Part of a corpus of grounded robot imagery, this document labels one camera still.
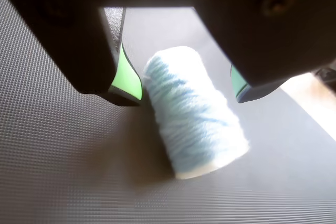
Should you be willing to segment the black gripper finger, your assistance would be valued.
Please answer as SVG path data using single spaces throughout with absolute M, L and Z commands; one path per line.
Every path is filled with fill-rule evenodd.
M 192 0 L 232 63 L 236 100 L 335 60 L 335 0 Z
M 122 42 L 126 9 L 99 0 L 10 0 L 70 84 L 118 106 L 138 106 L 142 83 Z

